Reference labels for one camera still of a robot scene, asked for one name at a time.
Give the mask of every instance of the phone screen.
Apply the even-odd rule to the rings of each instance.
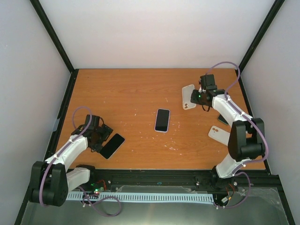
[[[155,121],[155,130],[158,132],[167,132],[169,126],[170,110],[158,109]]]
[[[111,140],[106,143],[106,145],[101,149],[100,154],[109,159],[117,150],[118,148],[124,143],[125,138],[119,134],[115,134]]]

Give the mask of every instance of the phone case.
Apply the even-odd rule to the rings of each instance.
[[[216,140],[217,142],[228,146],[230,133],[228,133],[227,131],[224,131],[216,126],[212,126],[210,132],[208,133],[208,136]]]
[[[195,103],[191,103],[191,96],[194,89],[195,86],[193,84],[182,88],[182,107],[184,110],[196,107]]]

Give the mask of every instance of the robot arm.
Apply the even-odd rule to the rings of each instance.
[[[214,75],[201,76],[200,80],[201,88],[193,91],[191,102],[217,110],[231,127],[228,142],[229,153],[215,168],[219,178],[230,178],[242,166],[245,166],[245,163],[262,156],[265,152],[261,137],[245,117],[253,121],[263,134],[264,123],[260,118],[253,118],[245,113],[243,114],[245,117],[238,114],[236,109],[240,112],[242,110],[228,96],[231,101],[231,104],[229,104],[225,98],[225,90],[217,89]]]
[[[81,165],[71,172],[66,172],[79,154],[88,147],[90,147],[92,151],[100,152],[103,147],[102,143],[106,141],[113,132],[113,130],[104,123],[102,126],[99,126],[100,117],[92,115],[89,127],[78,137],[81,131],[86,128],[89,120],[90,115],[87,115],[85,124],[79,126],[72,133],[68,142],[53,156],[44,162],[37,161],[32,166],[29,183],[31,202],[40,202],[39,192],[41,180],[46,168],[52,161],[54,162],[50,167],[42,192],[44,204],[61,206],[65,202],[68,192],[81,184],[89,182],[91,170],[95,169],[93,166]]]

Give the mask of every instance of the orange wooden surface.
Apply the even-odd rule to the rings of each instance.
[[[58,149],[74,130],[71,116],[75,108],[88,106],[94,115],[119,133],[126,141],[106,160],[85,150],[72,164],[93,165],[103,169],[211,169],[228,153],[227,147],[208,137],[211,126],[230,132],[217,120],[219,113],[201,106],[182,108],[182,87],[194,84],[207,69],[81,69],[75,83]],[[214,69],[218,88],[228,87],[235,79],[234,69]],[[246,105],[238,84],[229,94],[244,111]],[[158,108],[171,111],[169,131],[154,131]],[[87,110],[75,116],[77,126],[84,123]],[[246,169],[264,169],[263,163]]]

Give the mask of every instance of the black cable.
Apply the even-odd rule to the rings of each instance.
[[[209,112],[209,111],[210,111],[210,106],[208,106],[208,109],[205,110],[204,106],[202,105],[202,109],[203,109],[204,111],[206,111],[206,112]]]

